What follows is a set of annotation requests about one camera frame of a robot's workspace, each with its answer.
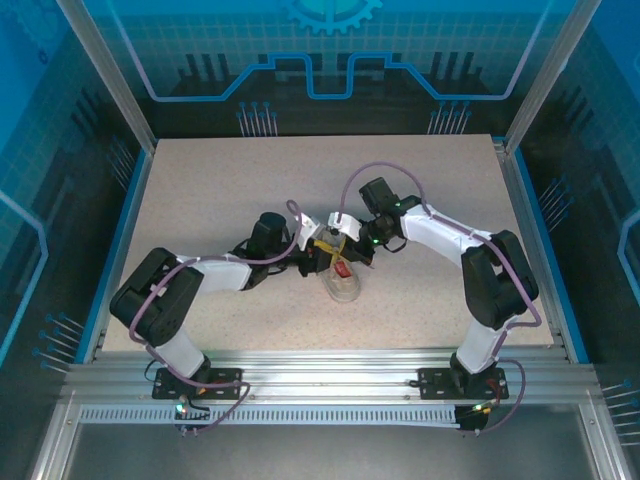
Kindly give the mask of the beige lace sneaker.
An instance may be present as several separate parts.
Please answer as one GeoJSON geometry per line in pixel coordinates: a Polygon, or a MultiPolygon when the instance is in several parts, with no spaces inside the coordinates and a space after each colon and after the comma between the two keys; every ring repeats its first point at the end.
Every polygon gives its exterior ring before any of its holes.
{"type": "MultiPolygon", "coordinates": [[[[320,234],[319,240],[338,243],[341,237],[345,237],[345,235],[341,233],[333,234],[330,230],[325,229],[320,234]]],[[[347,261],[345,263],[352,273],[349,278],[340,278],[334,270],[334,265],[319,274],[327,293],[336,302],[355,301],[361,293],[361,285],[357,274],[354,272],[350,262],[347,261]]]]}

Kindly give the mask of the blue table edge strip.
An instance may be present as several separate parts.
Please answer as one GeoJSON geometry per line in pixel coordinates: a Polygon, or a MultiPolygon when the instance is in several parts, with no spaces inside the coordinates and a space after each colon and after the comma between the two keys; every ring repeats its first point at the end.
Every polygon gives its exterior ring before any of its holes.
{"type": "Polygon", "coordinates": [[[101,332],[109,323],[109,303],[118,288],[123,272],[152,162],[153,156],[144,151],[136,161],[104,268],[76,350],[74,364],[93,361],[100,343],[101,332]]]}
{"type": "Polygon", "coordinates": [[[533,256],[534,273],[541,287],[542,304],[547,319],[559,330],[569,360],[573,363],[588,364],[590,358],[552,247],[531,175],[520,149],[515,151],[513,158],[516,178],[523,195],[522,217],[527,218],[525,244],[533,256]]]}

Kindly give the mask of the grey metal shelf panel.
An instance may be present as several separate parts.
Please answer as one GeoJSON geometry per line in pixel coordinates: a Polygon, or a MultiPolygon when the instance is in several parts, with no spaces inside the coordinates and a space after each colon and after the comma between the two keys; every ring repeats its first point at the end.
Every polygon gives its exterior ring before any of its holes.
{"type": "Polygon", "coordinates": [[[573,414],[525,409],[480,437],[419,427],[81,428],[67,480],[595,480],[573,414]]]}

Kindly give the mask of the black connector box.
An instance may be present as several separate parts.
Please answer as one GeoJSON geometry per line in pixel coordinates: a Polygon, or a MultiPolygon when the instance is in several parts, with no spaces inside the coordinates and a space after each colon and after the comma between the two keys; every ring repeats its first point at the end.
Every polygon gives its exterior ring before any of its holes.
{"type": "Polygon", "coordinates": [[[174,425],[182,437],[189,433],[197,434],[198,424],[189,424],[189,421],[209,420],[211,411],[209,408],[197,406],[186,395],[181,395],[174,411],[174,425]]]}
{"type": "Polygon", "coordinates": [[[488,424],[491,409],[479,405],[461,405],[454,409],[458,431],[478,435],[488,424]]]}

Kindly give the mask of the aluminium rail beam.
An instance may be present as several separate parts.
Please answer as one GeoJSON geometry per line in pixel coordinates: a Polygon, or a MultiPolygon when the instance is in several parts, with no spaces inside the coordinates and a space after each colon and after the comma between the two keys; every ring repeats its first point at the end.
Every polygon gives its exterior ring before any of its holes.
{"type": "MultiPolygon", "coordinates": [[[[450,348],[214,351],[215,367],[235,367],[250,383],[248,401],[263,405],[409,405],[420,401],[409,382],[420,368],[446,368],[450,348]]],[[[91,364],[69,369],[61,397],[84,404],[148,404],[150,358],[101,352],[91,364]]],[[[602,400],[595,369],[569,361],[561,347],[514,346],[501,352],[510,394],[525,405],[588,404],[602,400]]]]}

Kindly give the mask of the aluminium side rail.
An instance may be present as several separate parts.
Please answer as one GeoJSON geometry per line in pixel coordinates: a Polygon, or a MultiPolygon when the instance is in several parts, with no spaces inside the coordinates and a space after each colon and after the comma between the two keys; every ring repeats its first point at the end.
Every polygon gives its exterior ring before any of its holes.
{"type": "Polygon", "coordinates": [[[539,286],[539,300],[546,315],[554,347],[564,350],[568,362],[575,363],[571,336],[567,330],[564,309],[547,259],[524,177],[513,154],[507,152],[501,137],[492,139],[496,157],[521,232],[523,248],[539,286]]]}

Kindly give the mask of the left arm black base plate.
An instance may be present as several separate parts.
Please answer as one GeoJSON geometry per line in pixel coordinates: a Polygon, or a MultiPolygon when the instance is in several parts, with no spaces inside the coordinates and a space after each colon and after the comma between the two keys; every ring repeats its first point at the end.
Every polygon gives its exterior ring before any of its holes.
{"type": "Polygon", "coordinates": [[[197,373],[193,380],[214,384],[214,387],[192,386],[180,381],[167,368],[158,369],[151,396],[156,400],[178,400],[181,397],[189,400],[238,400],[240,388],[233,385],[233,382],[242,380],[242,370],[239,368],[211,368],[205,373],[197,373]]]}

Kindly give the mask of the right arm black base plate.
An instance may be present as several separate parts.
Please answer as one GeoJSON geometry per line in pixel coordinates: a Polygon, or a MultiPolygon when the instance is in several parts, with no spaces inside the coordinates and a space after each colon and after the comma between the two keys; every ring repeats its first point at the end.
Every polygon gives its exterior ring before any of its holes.
{"type": "Polygon", "coordinates": [[[491,400],[510,397],[502,368],[468,375],[451,368],[421,368],[415,385],[422,400],[491,400]]]}

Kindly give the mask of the aluminium corner post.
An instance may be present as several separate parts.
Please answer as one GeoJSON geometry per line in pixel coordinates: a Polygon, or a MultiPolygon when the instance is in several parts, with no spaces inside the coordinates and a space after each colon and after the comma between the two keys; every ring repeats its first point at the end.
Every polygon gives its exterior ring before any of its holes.
{"type": "Polygon", "coordinates": [[[146,154],[155,155],[156,138],[111,50],[82,0],[56,0],[124,120],[146,154]]]}
{"type": "Polygon", "coordinates": [[[585,33],[602,0],[576,0],[505,136],[513,156],[585,33]]]}

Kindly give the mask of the aluminium frame bar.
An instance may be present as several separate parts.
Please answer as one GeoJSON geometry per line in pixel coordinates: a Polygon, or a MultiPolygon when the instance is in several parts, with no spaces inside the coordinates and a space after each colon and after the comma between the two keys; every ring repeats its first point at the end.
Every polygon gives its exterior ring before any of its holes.
{"type": "Polygon", "coordinates": [[[57,402],[29,480],[63,480],[80,413],[74,392],[57,402]]]}
{"type": "Polygon", "coordinates": [[[595,480],[633,480],[633,469],[625,457],[604,400],[586,392],[579,404],[591,470],[595,480]]]}

